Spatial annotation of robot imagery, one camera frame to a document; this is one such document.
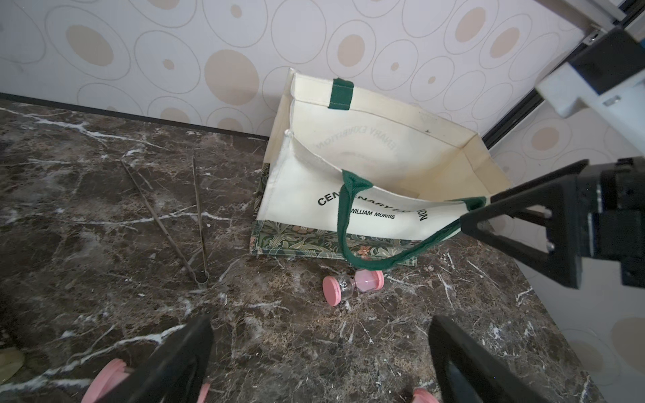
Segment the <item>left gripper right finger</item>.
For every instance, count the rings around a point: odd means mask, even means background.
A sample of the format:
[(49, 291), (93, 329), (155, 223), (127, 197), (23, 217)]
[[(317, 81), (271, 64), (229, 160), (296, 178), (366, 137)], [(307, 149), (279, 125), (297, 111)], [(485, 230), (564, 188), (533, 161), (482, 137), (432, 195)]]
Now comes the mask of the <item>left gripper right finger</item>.
[(428, 344), (444, 402), (546, 401), (448, 317), (433, 317)]

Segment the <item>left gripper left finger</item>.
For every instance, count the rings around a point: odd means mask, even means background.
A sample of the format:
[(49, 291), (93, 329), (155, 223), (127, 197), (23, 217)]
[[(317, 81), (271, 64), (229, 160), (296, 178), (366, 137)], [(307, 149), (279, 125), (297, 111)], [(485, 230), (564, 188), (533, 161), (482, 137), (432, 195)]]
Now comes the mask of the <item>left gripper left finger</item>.
[(106, 365), (95, 379), (95, 401), (204, 402), (212, 346), (210, 317), (195, 317), (133, 372), (120, 359)]

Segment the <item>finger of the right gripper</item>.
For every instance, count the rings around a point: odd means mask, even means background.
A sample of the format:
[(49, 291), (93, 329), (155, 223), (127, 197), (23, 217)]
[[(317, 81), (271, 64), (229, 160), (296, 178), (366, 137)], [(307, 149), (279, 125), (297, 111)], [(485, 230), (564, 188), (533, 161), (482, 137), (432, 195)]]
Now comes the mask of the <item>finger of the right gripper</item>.
[[(578, 177), (589, 166), (582, 160), (496, 194), (490, 203), (460, 218), (462, 232), (499, 250), (537, 273), (567, 287), (581, 287)], [(535, 230), (536, 241), (520, 241), (485, 227), (510, 218), (520, 229)]]

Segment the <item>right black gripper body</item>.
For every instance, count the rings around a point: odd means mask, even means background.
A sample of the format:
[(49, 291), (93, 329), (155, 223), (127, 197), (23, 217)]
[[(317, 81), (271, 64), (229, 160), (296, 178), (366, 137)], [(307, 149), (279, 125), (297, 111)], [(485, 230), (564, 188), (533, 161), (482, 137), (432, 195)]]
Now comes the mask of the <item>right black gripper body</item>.
[(621, 283), (644, 287), (644, 158), (589, 165), (577, 177), (581, 254), (620, 264)]

